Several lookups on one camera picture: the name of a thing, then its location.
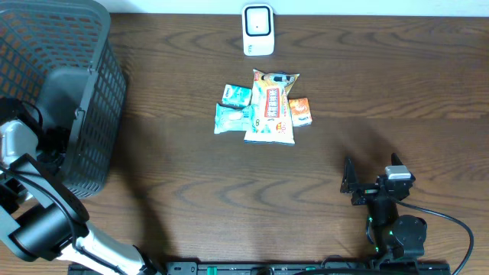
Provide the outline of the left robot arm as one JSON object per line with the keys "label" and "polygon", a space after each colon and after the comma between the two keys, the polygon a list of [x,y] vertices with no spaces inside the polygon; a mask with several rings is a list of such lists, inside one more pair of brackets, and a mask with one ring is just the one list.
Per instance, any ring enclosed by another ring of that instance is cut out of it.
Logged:
{"label": "left robot arm", "polygon": [[69,132],[43,128],[35,105],[1,99],[1,241],[25,261],[72,262],[71,274],[162,274],[138,247],[122,244],[89,220],[80,202],[53,176]]}

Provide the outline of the orange tissue pack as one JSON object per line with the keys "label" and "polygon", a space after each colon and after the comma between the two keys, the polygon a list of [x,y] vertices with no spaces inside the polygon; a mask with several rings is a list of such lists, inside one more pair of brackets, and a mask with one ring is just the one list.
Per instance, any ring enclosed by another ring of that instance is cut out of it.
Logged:
{"label": "orange tissue pack", "polygon": [[290,112],[294,127],[311,125],[313,118],[311,115],[308,98],[290,99]]}

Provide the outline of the teal white tissue pack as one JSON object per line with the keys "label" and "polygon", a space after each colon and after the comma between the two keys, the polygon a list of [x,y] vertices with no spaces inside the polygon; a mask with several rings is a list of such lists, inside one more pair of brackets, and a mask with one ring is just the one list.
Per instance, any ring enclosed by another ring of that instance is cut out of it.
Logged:
{"label": "teal white tissue pack", "polygon": [[222,104],[236,108],[245,108],[250,104],[251,97],[251,89],[226,84],[222,96]]}

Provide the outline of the mint green wipes pack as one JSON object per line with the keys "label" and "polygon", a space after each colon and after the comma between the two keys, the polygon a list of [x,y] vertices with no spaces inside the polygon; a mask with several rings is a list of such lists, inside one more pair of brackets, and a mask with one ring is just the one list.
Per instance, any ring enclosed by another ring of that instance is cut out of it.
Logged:
{"label": "mint green wipes pack", "polygon": [[216,104],[214,134],[227,131],[250,131],[254,117],[254,107],[246,106],[242,109],[231,108]]}

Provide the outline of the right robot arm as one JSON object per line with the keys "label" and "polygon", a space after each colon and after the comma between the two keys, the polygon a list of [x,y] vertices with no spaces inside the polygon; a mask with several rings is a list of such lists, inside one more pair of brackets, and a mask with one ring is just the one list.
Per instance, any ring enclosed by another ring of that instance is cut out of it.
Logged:
{"label": "right robot arm", "polygon": [[376,247],[367,266],[381,274],[419,274],[418,258],[424,255],[427,225],[424,219],[400,215],[397,203],[410,194],[415,176],[396,154],[374,183],[361,183],[351,158],[345,158],[341,193],[352,205],[366,205],[366,235]]}

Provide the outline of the large beige snack bag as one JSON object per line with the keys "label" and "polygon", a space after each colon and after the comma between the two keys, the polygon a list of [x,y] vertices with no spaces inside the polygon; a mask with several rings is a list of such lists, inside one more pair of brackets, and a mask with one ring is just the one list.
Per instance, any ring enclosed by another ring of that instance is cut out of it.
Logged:
{"label": "large beige snack bag", "polygon": [[254,113],[244,141],[294,145],[288,95],[300,75],[264,73],[256,69],[253,74],[251,107]]}

